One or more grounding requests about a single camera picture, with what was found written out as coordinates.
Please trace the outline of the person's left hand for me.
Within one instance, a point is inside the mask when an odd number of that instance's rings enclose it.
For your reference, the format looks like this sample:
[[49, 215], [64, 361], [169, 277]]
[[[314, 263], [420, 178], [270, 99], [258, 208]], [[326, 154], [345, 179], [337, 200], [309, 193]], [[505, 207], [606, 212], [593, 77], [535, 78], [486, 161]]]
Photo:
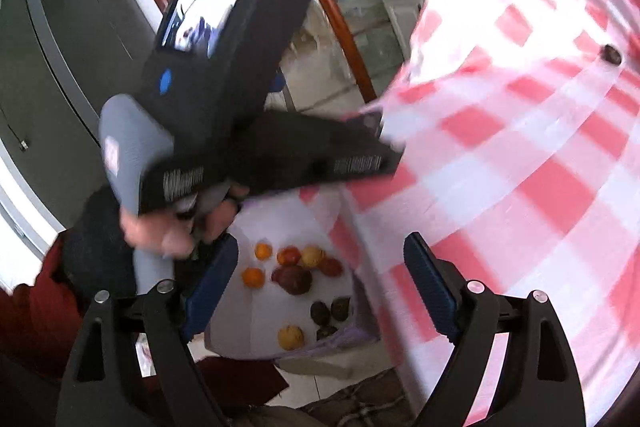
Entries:
[[[230, 186], [231, 198], [225, 199], [208, 215], [202, 217], [201, 241], [213, 241], [226, 231], [239, 212], [238, 200], [248, 195], [248, 188], [236, 183]], [[137, 217], [124, 207], [119, 211], [119, 224], [126, 243], [160, 257], [184, 259], [196, 246], [192, 236], [193, 222], [181, 221], [175, 213], [160, 211]]]

